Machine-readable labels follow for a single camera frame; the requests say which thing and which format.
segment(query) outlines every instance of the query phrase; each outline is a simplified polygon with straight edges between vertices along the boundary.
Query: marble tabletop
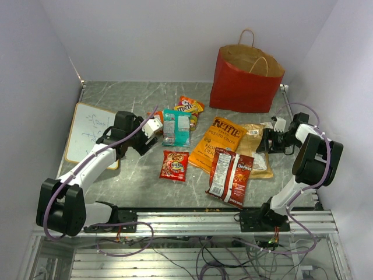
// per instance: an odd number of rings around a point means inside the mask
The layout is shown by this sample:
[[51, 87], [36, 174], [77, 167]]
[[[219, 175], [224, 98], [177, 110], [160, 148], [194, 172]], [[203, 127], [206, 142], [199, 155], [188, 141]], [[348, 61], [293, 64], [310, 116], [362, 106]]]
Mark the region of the marble tabletop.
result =
[[[280, 91], [276, 94], [268, 114], [243, 114], [209, 107], [212, 83], [195, 82], [85, 82], [81, 102], [107, 109], [131, 111], [138, 116], [146, 116], [155, 105], [159, 109], [173, 108], [181, 95], [203, 102], [206, 107], [201, 113], [197, 128], [191, 132], [188, 148], [163, 147], [162, 137], [144, 156], [129, 148], [116, 170], [104, 171], [85, 195], [86, 203], [96, 200], [107, 201], [122, 207], [229, 207], [205, 193], [209, 188], [209, 175], [197, 167], [188, 165], [186, 182], [159, 179], [163, 162], [163, 150], [188, 151], [203, 137], [215, 116], [224, 117], [237, 124], [263, 123], [271, 121], [271, 116], [285, 104]], [[286, 109], [279, 116], [290, 123]], [[244, 206], [258, 207], [271, 196], [276, 195], [289, 181], [295, 155], [272, 154], [269, 156], [273, 178], [250, 179]], [[63, 162], [61, 174], [68, 172], [75, 164]], [[312, 207], [314, 200], [308, 194], [299, 198], [295, 206]]]

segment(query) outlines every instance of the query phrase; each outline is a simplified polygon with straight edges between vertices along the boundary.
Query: paper bag handle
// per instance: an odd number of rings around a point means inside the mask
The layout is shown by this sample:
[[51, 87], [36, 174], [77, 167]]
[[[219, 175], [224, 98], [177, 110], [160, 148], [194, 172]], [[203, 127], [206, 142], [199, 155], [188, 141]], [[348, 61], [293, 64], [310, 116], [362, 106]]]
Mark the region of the paper bag handle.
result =
[[254, 39], [255, 39], [255, 36], [254, 36], [254, 32], [253, 32], [250, 28], [246, 28], [246, 29], [244, 29], [244, 31], [241, 32], [240, 39], [239, 39], [239, 41], [238, 41], [238, 45], [240, 44], [241, 39], [242, 39], [242, 35], [244, 34], [245, 31], [249, 31], [249, 32], [251, 32], [251, 34], [252, 34], [252, 43], [251, 43], [251, 47], [253, 47], [253, 46], [254, 46]]
[[266, 62], [266, 66], [267, 66], [267, 74], [266, 74], [266, 77], [267, 77], [267, 76], [268, 76], [268, 62], [267, 62], [267, 60], [266, 60], [265, 57], [259, 57], [259, 58], [254, 62], [254, 64], [251, 66], [251, 69], [250, 69], [249, 73], [251, 73], [251, 71], [253, 70], [254, 66], [256, 65], [256, 63], [257, 63], [257, 62], [259, 61], [259, 59], [261, 59], [261, 58], [263, 58], [264, 61]]

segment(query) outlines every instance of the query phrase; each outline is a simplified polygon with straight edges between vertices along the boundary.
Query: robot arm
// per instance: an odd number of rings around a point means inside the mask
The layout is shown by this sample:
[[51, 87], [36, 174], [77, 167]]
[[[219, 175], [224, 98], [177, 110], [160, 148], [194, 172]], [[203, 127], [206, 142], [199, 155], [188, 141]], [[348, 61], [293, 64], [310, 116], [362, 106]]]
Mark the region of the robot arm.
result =
[[[259, 220], [267, 225], [281, 226], [287, 219], [286, 210], [290, 211], [293, 207], [292, 205], [289, 206], [291, 199], [305, 187], [320, 182], [325, 172], [326, 142], [307, 123], [308, 117], [304, 113], [296, 114], [290, 124], [289, 131], [285, 133], [266, 129], [266, 137], [263, 137], [257, 150], [275, 153], [284, 152], [291, 145], [301, 147], [293, 164], [291, 180], [277, 195], [271, 197], [268, 202], [262, 205]], [[328, 186], [333, 181], [343, 151], [341, 143], [330, 139], [328, 139], [328, 142], [330, 143], [328, 175], [317, 189], [321, 186]]]
[[156, 142], [155, 134], [163, 125], [158, 119], [150, 119], [129, 140], [112, 146], [112, 144], [127, 137], [139, 128], [142, 117], [133, 113], [119, 111], [115, 115], [114, 125], [109, 127], [96, 141], [91, 152], [78, 163], [70, 172], [59, 179], [46, 179], [40, 190], [36, 223], [43, 226], [44, 214], [47, 205], [56, 190], [73, 176], [57, 199], [53, 202], [48, 216], [48, 228], [57, 232], [75, 236], [84, 226], [96, 223], [107, 223], [114, 219], [116, 207], [105, 202], [85, 204], [84, 195], [97, 177], [116, 160], [124, 157], [128, 147], [133, 147], [141, 156], [144, 155]]

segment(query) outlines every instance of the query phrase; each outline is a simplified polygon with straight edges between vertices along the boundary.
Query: whiteboard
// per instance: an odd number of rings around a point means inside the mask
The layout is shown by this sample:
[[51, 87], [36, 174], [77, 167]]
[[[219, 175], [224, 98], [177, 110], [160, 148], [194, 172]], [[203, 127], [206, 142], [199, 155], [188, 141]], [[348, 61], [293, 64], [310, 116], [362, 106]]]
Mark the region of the whiteboard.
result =
[[[114, 125], [114, 118], [113, 112], [78, 103], [75, 106], [65, 160], [79, 163], [84, 159], [105, 129]], [[116, 161], [108, 168], [117, 169], [118, 165], [119, 163]]]

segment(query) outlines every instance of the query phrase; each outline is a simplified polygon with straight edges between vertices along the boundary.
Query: white wall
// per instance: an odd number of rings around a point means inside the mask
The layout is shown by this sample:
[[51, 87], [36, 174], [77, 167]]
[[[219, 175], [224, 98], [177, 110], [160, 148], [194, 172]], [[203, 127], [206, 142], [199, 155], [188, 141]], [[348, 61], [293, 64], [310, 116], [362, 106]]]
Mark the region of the white wall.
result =
[[328, 137], [344, 145], [334, 182], [319, 194], [355, 279], [371, 279], [373, 263], [372, 15], [370, 0], [339, 0], [290, 84], [290, 100], [311, 105]]
[[246, 27], [293, 77], [336, 0], [42, 0], [83, 80], [212, 81]]
[[15, 279], [80, 80], [38, 0], [0, 1], [0, 271]]

